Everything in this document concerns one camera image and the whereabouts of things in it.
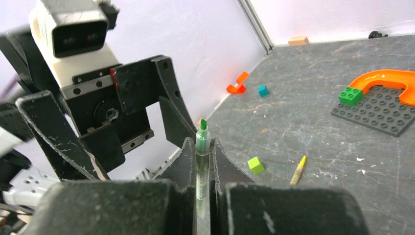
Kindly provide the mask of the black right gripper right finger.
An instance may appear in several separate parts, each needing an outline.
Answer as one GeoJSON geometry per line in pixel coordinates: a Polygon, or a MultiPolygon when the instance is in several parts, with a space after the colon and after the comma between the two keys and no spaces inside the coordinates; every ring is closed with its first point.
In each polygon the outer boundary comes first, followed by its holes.
{"type": "Polygon", "coordinates": [[[213,235],[368,235],[356,199],[334,187],[257,184],[210,142],[213,235]]]}

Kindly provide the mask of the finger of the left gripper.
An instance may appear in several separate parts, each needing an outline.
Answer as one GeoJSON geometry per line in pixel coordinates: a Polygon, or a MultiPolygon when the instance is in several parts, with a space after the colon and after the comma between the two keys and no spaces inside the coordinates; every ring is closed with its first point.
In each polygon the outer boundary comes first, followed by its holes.
{"type": "Polygon", "coordinates": [[[61,181],[108,180],[108,174],[75,135],[50,91],[20,97],[15,104],[61,181]]]}
{"type": "Polygon", "coordinates": [[[160,81],[158,98],[166,139],[181,148],[186,138],[195,138],[196,127],[181,95],[171,58],[161,55],[152,62],[160,81]]]}

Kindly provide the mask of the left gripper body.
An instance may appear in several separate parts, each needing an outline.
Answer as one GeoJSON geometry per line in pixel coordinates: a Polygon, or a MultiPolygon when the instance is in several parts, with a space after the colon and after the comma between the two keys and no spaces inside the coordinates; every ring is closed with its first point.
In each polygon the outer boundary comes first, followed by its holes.
{"type": "Polygon", "coordinates": [[[73,78],[63,90],[81,141],[106,172],[125,162],[125,153],[154,136],[146,107],[156,102],[152,57],[117,64],[73,78]]]}

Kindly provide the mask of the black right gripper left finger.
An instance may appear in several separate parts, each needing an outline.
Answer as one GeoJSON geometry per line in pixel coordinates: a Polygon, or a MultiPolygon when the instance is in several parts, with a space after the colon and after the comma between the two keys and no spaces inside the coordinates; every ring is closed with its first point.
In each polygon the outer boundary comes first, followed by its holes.
{"type": "Polygon", "coordinates": [[[26,235],[194,235],[195,144],[155,180],[66,181],[41,199],[26,235]]]}

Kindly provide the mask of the green highlighter pen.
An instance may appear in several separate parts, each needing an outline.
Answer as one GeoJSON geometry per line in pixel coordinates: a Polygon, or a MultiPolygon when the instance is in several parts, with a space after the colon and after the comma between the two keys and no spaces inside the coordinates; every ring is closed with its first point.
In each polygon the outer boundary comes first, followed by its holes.
{"type": "Polygon", "coordinates": [[[201,119],[200,125],[196,132],[195,149],[197,160],[196,211],[199,218],[204,218],[206,214],[210,150],[210,132],[205,119],[201,119]]]}

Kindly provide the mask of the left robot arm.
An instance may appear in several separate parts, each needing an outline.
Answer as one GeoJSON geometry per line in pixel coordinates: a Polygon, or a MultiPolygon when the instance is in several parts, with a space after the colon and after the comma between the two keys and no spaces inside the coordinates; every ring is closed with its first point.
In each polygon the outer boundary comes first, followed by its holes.
{"type": "Polygon", "coordinates": [[[169,57],[105,65],[105,56],[85,54],[82,65],[98,66],[76,66],[69,87],[59,88],[28,28],[2,34],[0,49],[25,89],[0,104],[0,125],[19,141],[35,139],[58,177],[42,174],[16,150],[1,154],[0,204],[33,215],[26,235],[195,233],[196,128],[169,57]],[[182,149],[182,176],[109,180],[127,152],[153,137],[146,108],[154,103],[167,140],[182,149]]]}

